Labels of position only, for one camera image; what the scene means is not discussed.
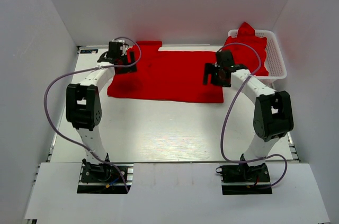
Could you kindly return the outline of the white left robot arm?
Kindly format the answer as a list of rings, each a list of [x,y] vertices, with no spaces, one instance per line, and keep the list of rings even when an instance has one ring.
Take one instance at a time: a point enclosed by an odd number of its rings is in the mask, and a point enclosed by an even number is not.
[[[101,54],[97,70],[90,72],[80,83],[66,89],[66,119],[77,131],[85,146],[86,161],[96,165],[94,175],[107,181],[112,175],[109,155],[103,147],[99,124],[102,118],[100,91],[116,74],[136,72],[135,54],[127,56],[129,45],[124,39],[109,42],[108,51]]]

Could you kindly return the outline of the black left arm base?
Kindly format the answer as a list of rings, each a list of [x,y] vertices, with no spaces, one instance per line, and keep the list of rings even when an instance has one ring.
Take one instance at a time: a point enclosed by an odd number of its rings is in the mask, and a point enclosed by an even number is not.
[[[132,185],[133,165],[91,164],[82,160],[77,194],[127,194]]]

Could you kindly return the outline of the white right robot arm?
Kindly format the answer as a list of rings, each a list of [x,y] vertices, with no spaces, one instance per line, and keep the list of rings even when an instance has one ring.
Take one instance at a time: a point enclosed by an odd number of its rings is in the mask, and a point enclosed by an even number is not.
[[[219,87],[237,89],[229,108],[232,109],[240,93],[254,104],[253,128],[255,135],[241,155],[240,160],[229,159],[222,149],[223,159],[229,163],[243,164],[239,168],[240,177],[251,181],[258,175],[261,166],[273,146],[294,127],[291,97],[287,91],[276,91],[259,79],[243,64],[236,64],[229,50],[216,52],[216,62],[207,63],[204,68],[203,83]]]

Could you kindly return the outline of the red t shirt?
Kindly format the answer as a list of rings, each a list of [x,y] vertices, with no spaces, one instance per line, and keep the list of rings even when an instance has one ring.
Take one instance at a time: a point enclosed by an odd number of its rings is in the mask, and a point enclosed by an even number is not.
[[[223,103],[221,87],[203,84],[206,63],[215,63],[212,51],[161,51],[160,41],[138,41],[130,51],[141,56],[133,73],[116,74],[107,95],[115,98]]]

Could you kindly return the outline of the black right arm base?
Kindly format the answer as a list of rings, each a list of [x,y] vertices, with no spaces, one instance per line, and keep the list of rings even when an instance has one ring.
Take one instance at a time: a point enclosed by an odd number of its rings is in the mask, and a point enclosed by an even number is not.
[[[271,180],[266,164],[222,165],[216,168],[221,176],[223,195],[264,195],[272,194]]]

